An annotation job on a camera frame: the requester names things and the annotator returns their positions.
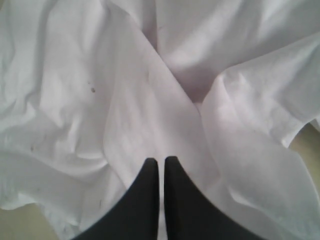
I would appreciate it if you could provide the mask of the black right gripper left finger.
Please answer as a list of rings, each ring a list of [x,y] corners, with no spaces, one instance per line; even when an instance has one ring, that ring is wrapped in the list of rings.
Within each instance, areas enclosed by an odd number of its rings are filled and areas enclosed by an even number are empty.
[[[147,158],[117,204],[76,240],[156,240],[159,227],[159,167]]]

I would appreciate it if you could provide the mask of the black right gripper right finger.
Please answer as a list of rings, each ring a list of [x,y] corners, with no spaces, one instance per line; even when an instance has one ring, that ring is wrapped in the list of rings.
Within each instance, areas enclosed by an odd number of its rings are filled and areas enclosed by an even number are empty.
[[[253,234],[227,217],[200,192],[176,156],[164,164],[164,211],[169,240],[251,240]]]

